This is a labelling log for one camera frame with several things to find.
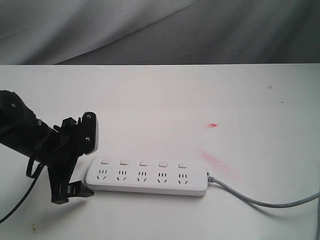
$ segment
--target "red laser dot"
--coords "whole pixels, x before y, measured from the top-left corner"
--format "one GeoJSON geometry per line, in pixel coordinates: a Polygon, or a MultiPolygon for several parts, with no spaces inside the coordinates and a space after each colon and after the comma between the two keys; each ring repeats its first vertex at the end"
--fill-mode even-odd
{"type": "Polygon", "coordinates": [[[215,124],[215,123],[209,123],[207,125],[208,128],[215,128],[215,127],[218,127],[218,124],[215,124]]]}

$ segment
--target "white tabletop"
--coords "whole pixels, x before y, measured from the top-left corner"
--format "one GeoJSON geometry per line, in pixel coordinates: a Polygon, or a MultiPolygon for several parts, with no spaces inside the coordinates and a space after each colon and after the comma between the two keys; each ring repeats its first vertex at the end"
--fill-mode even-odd
{"type": "MultiPolygon", "coordinates": [[[[217,179],[259,201],[287,203],[320,187],[320,64],[0,66],[0,88],[60,125],[97,114],[97,155],[203,161],[217,179]]],[[[0,218],[31,184],[27,157],[0,146],[0,218]]],[[[210,186],[204,197],[96,192],[51,203],[43,171],[0,239],[312,240],[317,201],[253,209],[210,186]]]]}

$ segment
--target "gray cloth backdrop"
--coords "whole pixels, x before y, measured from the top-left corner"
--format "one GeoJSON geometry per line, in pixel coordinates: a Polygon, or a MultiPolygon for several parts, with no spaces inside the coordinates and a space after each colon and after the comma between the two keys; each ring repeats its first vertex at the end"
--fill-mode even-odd
{"type": "Polygon", "coordinates": [[[320,63],[320,0],[0,0],[0,64],[320,63]]]}

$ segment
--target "power strip switch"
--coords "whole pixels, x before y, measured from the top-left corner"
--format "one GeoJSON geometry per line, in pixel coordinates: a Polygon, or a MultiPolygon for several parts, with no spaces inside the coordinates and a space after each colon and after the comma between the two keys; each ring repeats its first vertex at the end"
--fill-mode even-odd
{"type": "Polygon", "coordinates": [[[88,188],[149,194],[203,196],[208,187],[201,162],[95,157],[88,169],[88,188]]]}

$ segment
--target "white power strip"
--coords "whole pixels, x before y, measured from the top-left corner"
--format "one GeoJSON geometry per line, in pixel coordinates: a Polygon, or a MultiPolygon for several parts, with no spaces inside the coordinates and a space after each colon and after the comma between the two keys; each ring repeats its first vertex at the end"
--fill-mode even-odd
{"type": "Polygon", "coordinates": [[[95,157],[86,175],[88,188],[150,194],[203,196],[207,171],[200,162],[95,157]]]}

